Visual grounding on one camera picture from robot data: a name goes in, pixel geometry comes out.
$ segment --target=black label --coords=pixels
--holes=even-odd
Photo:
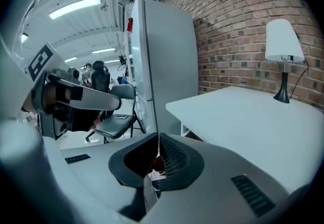
[[[53,53],[51,50],[47,46],[44,46],[32,60],[31,64],[28,66],[28,71],[33,81],[35,81],[52,55]]]

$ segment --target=white table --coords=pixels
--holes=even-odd
[[[324,154],[324,115],[295,100],[284,104],[269,93],[228,87],[166,108],[202,140],[243,156],[288,193],[310,183]]]

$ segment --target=white lampshade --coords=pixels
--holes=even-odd
[[[291,62],[290,56],[294,56],[294,62],[305,60],[292,25],[286,19],[276,19],[269,22],[267,24],[265,59],[278,62],[287,59],[287,62]]]

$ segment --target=person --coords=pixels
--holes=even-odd
[[[88,88],[92,88],[91,75],[90,75],[91,69],[92,69],[91,64],[87,63],[85,65],[85,71],[82,74],[82,83]]]

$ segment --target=chair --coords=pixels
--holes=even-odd
[[[103,135],[104,137],[109,137],[111,139],[120,138],[129,128],[131,128],[131,137],[133,137],[134,123],[137,121],[140,130],[145,133],[141,122],[139,121],[137,114],[135,112],[135,103],[136,103],[136,92],[135,88],[131,84],[120,84],[114,86],[110,94],[117,96],[121,99],[130,99],[133,100],[132,114],[128,115],[125,119],[118,119],[118,114],[112,114],[105,120],[103,120],[98,126],[97,129],[90,133],[87,138],[92,136],[95,132]]]
[[[95,71],[91,75],[92,88],[104,93],[109,91],[110,74],[103,71]]]

